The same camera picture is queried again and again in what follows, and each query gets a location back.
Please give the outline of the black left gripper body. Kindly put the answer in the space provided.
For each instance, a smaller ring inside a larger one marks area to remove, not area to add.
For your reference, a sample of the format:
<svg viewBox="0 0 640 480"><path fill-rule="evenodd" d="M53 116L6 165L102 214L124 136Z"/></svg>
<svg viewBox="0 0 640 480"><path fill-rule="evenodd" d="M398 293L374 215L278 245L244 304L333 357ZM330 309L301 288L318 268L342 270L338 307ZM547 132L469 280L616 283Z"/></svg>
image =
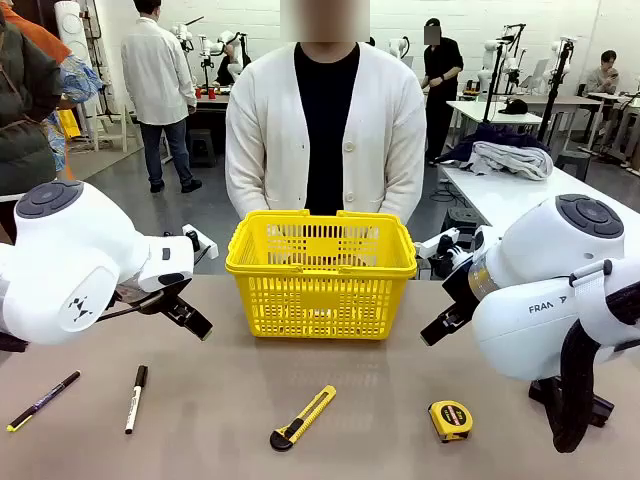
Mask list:
<svg viewBox="0 0 640 480"><path fill-rule="evenodd" d="M156 313L168 314L178 306L185 305L180 293L192 281L183 273L168 273L147 279L146 286L150 292L142 289L140 277L120 284L114 292L114 299L118 302L137 308L145 315Z"/></svg>

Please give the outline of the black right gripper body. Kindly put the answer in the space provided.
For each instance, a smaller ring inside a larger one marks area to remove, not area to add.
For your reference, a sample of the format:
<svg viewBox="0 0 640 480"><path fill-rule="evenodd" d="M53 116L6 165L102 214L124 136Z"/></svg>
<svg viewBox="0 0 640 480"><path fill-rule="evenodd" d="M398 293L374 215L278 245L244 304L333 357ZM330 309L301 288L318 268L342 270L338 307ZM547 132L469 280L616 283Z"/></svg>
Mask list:
<svg viewBox="0 0 640 480"><path fill-rule="evenodd" d="M470 321L480 301L471 289L469 267L457 267L443 282L453 304L443 312L448 321Z"/></svg>

